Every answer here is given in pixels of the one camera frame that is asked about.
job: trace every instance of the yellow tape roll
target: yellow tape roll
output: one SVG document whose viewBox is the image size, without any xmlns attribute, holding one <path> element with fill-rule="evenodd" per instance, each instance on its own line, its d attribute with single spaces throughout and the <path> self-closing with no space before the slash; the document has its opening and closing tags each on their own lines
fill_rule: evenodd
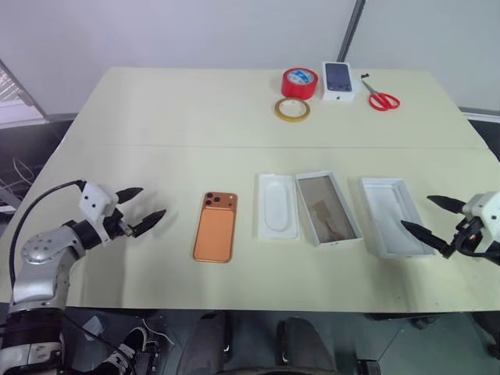
<svg viewBox="0 0 500 375">
<path fill-rule="evenodd" d="M 276 116 L 291 123 L 305 120 L 310 112 L 309 105 L 297 98 L 283 98 L 278 100 L 274 106 Z"/>
</svg>

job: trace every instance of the orange phone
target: orange phone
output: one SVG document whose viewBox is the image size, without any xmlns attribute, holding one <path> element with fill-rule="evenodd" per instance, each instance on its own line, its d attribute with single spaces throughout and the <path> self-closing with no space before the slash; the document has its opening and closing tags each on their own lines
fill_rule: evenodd
<svg viewBox="0 0 500 375">
<path fill-rule="evenodd" d="M 230 261 L 237 205 L 236 194 L 205 194 L 193 252 L 195 260 L 215 263 Z"/>
</svg>

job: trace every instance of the sneaker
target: sneaker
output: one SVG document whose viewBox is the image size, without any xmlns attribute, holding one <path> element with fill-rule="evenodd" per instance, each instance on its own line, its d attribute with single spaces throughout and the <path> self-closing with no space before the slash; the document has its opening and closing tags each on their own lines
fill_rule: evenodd
<svg viewBox="0 0 500 375">
<path fill-rule="evenodd" d="M 132 366 L 135 364 L 135 354 L 145 350 L 148 333 L 142 327 L 135 327 L 125 337 L 125 340 L 118 347 L 123 354 L 127 355 Z M 111 363 L 118 368 L 120 375 L 129 374 L 132 369 L 129 369 L 128 361 L 123 357 L 121 352 L 113 352 L 104 363 Z"/>
</svg>

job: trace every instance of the scissor handle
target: scissor handle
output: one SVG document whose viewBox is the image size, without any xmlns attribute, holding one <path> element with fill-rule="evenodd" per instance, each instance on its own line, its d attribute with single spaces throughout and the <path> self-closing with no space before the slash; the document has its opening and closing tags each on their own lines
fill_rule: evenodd
<svg viewBox="0 0 500 375">
<path fill-rule="evenodd" d="M 368 99 L 372 108 L 377 111 L 387 111 L 389 109 L 396 109 L 399 107 L 401 102 L 399 99 L 395 98 L 392 95 L 385 94 L 383 92 L 378 92 L 376 94 L 370 95 Z"/>
</svg>

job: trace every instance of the white wall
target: white wall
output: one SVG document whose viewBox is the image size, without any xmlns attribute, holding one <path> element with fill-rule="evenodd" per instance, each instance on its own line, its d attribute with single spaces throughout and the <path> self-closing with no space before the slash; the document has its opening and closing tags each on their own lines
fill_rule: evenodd
<svg viewBox="0 0 500 375">
<path fill-rule="evenodd" d="M 110 66 L 319 68 L 354 3 L 2 0 L 0 59 L 46 113 L 76 113 Z"/>
<path fill-rule="evenodd" d="M 347 60 L 429 70 L 457 105 L 500 111 L 500 0 L 368 0 Z"/>
</svg>

